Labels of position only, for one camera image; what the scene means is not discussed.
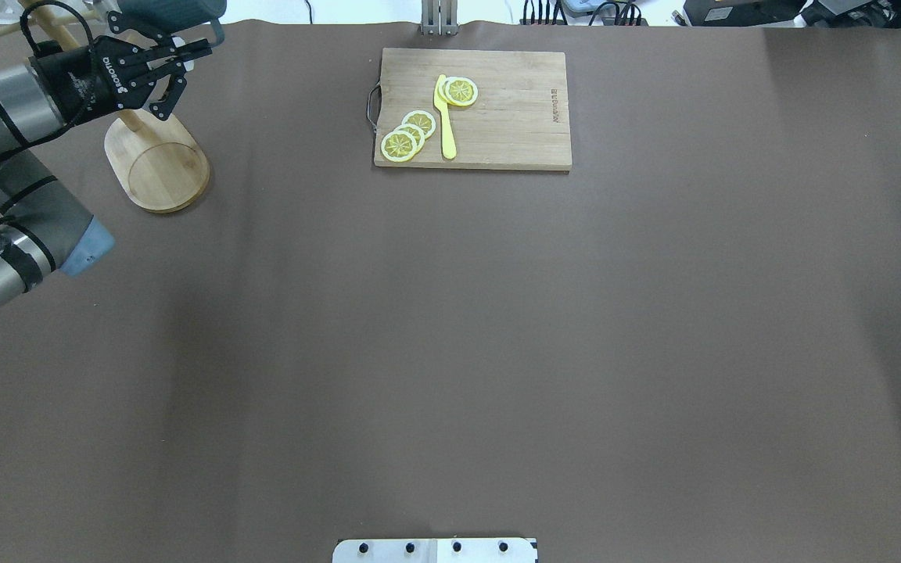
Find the wooden cutting board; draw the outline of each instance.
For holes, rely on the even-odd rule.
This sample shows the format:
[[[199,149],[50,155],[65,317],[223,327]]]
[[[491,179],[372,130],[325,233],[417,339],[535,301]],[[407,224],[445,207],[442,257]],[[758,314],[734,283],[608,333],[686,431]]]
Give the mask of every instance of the wooden cutting board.
[[[475,104],[450,108],[458,144],[454,160],[440,151],[440,112],[433,107],[433,86],[441,74],[465,76],[479,86]],[[565,53],[386,48],[380,88],[379,167],[572,169]],[[391,163],[380,153],[380,140],[414,109],[433,114],[436,132],[412,160]]]

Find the yellow knife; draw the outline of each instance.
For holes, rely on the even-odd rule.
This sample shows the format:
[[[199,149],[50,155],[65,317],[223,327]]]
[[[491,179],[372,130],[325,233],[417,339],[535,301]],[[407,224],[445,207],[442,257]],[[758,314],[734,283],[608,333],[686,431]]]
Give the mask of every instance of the yellow knife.
[[[443,86],[446,79],[446,74],[441,74],[436,79],[436,86],[433,87],[433,107],[440,111],[440,147],[443,149],[443,157],[454,160],[458,156],[458,144],[454,142],[454,132],[451,131],[451,114],[447,110],[447,101],[440,97],[440,86]]]

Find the brown tabletop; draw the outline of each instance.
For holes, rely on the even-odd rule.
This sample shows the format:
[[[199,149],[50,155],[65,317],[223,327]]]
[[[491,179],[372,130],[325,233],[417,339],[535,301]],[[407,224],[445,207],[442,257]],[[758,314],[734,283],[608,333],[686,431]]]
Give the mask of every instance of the brown tabletop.
[[[228,26],[118,240],[0,310],[0,561],[901,562],[901,31]],[[571,174],[380,170],[382,47],[568,54]],[[0,68],[27,49],[0,40]]]

